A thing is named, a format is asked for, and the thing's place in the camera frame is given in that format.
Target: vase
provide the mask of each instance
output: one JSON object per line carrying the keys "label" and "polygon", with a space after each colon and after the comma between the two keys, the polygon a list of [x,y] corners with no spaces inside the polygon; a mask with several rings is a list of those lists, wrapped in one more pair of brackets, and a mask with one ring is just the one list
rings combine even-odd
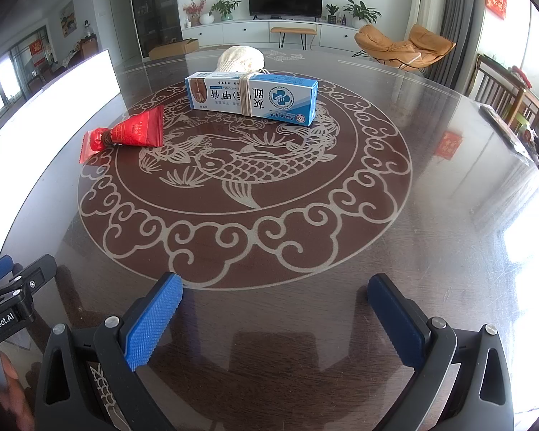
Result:
{"label": "vase", "polygon": [[351,20],[351,25],[355,27],[355,29],[360,29],[363,26],[367,24],[365,19],[359,19],[358,17],[355,17]]}
{"label": "vase", "polygon": [[214,15],[212,13],[205,13],[199,17],[199,21],[203,25],[212,24],[214,21]]}

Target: round table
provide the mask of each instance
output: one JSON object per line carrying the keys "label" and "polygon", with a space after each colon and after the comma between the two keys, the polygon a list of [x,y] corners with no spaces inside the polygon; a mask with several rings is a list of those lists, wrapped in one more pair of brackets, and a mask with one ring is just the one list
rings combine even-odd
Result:
{"label": "round table", "polygon": [[[385,272],[428,316],[499,330],[516,429],[539,415],[539,173],[454,91],[335,54],[262,49],[266,68],[319,79],[310,129],[189,108],[199,51],[117,73],[3,247],[55,256],[35,296],[30,386],[51,327],[122,315],[166,270],[184,297],[137,373],[180,430],[371,429],[412,370],[364,297]],[[83,133],[165,105],[165,146],[77,163]],[[456,370],[427,418],[438,418]]]}

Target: blue and white box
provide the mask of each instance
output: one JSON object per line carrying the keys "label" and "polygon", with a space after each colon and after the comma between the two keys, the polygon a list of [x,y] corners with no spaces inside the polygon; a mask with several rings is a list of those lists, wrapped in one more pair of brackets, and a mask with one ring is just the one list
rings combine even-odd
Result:
{"label": "blue and white box", "polygon": [[[196,110],[241,114],[240,73],[198,72],[185,78]],[[318,82],[304,77],[255,74],[249,79],[254,116],[309,126],[315,117]]]}

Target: white knitted hat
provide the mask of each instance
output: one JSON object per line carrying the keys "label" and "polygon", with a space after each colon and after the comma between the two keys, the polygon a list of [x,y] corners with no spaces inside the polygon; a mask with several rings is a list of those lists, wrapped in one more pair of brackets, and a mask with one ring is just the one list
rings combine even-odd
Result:
{"label": "white knitted hat", "polygon": [[253,47],[234,45],[218,58],[216,71],[253,73],[264,67],[264,54]]}

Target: silver bolt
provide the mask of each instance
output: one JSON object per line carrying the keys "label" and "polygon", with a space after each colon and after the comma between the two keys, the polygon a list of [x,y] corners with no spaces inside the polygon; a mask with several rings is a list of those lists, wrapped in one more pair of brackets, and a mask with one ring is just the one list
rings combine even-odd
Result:
{"label": "silver bolt", "polygon": [[486,324],[485,332],[487,332],[489,335],[497,335],[497,328],[493,324]]}
{"label": "silver bolt", "polygon": [[52,329],[52,332],[56,335],[60,335],[62,332],[66,330],[66,326],[64,324],[56,324],[54,326],[54,329]]}
{"label": "silver bolt", "polygon": [[118,316],[110,316],[104,321],[104,325],[107,328],[115,328],[120,322],[120,318]]}
{"label": "silver bolt", "polygon": [[447,326],[447,322],[443,318],[431,318],[431,324],[434,328],[444,329]]}

